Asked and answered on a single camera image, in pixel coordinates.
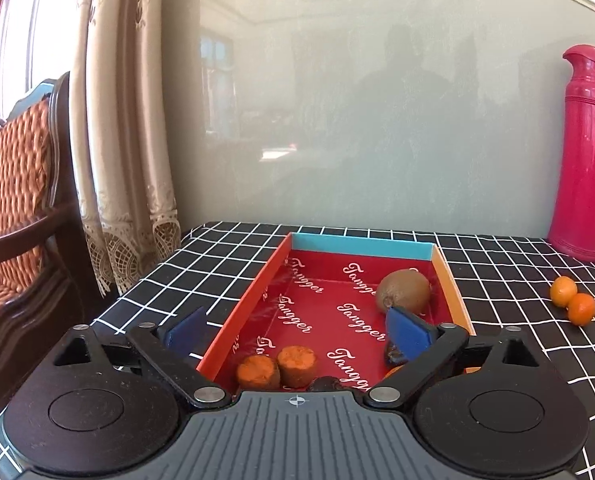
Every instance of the red tray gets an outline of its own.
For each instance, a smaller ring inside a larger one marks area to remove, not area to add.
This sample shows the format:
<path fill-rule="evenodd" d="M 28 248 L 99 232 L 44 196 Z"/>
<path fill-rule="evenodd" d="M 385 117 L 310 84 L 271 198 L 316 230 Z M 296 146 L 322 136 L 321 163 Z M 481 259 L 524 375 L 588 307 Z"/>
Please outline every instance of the red tray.
<path fill-rule="evenodd" d="M 456 322 L 473 333 L 435 245 L 289 235 L 242 297 L 198 370 L 236 393 L 236 368 L 246 356 L 275 357 L 285 346 L 303 345 L 315 351 L 319 376 L 334 376 L 345 386 L 366 391 L 388 372 L 383 358 L 385 315 L 375 305 L 375 290 L 387 274 L 409 268 L 431 282 L 423 319 L 431 324 Z"/>

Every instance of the chair armrest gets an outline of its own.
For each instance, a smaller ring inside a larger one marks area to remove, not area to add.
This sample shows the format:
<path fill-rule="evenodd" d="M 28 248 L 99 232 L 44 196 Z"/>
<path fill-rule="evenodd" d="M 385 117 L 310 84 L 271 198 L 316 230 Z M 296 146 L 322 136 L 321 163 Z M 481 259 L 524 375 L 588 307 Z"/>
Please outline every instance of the chair armrest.
<path fill-rule="evenodd" d="M 44 243 L 63 224 L 79 217 L 78 204 L 71 202 L 47 208 L 39 215 L 0 234 L 0 262 L 15 258 Z"/>

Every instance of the kiwi fruit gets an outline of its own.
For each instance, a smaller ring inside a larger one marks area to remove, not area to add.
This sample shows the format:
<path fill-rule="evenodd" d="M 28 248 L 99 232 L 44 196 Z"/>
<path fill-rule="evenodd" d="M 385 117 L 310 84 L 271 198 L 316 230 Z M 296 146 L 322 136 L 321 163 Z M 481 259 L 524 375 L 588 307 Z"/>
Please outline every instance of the kiwi fruit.
<path fill-rule="evenodd" d="M 413 314 L 421 314 L 430 299 L 431 283 L 415 269 L 391 272 L 375 292 L 377 307 L 384 313 L 392 306 L 401 306 Z"/>

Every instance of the orange fruit piece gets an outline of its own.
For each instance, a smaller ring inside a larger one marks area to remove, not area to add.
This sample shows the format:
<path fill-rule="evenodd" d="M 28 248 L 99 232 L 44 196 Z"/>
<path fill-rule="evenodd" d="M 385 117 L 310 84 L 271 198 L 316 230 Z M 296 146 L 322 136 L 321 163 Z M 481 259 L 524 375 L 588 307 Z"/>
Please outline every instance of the orange fruit piece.
<path fill-rule="evenodd" d="M 566 308 L 575 294 L 577 294 L 577 285 L 568 276 L 560 276 L 551 285 L 551 301 L 560 308 Z"/>
<path fill-rule="evenodd" d="M 595 316 L 595 298 L 588 294 L 575 294 L 569 301 L 569 321 L 577 326 L 584 326 Z"/>
<path fill-rule="evenodd" d="M 404 365 L 400 365 L 400 366 L 396 366 L 395 368 L 389 370 L 386 375 L 384 376 L 384 378 L 386 379 L 387 377 L 393 375 L 396 371 L 398 371 L 400 368 L 402 368 Z"/>
<path fill-rule="evenodd" d="M 317 357 L 306 346 L 286 346 L 277 357 L 282 384 L 302 388 L 317 377 Z"/>
<path fill-rule="evenodd" d="M 280 370 L 267 355 L 251 355 L 236 370 L 238 383 L 243 390 L 278 390 Z"/>

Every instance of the curtain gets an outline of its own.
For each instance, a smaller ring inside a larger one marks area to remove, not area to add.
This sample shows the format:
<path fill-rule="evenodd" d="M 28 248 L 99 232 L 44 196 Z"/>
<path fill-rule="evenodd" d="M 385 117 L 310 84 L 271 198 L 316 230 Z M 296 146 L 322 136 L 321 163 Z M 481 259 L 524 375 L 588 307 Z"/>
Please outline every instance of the curtain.
<path fill-rule="evenodd" d="M 104 294 L 180 246 L 161 70 L 162 0 L 78 0 L 70 134 L 82 224 Z"/>

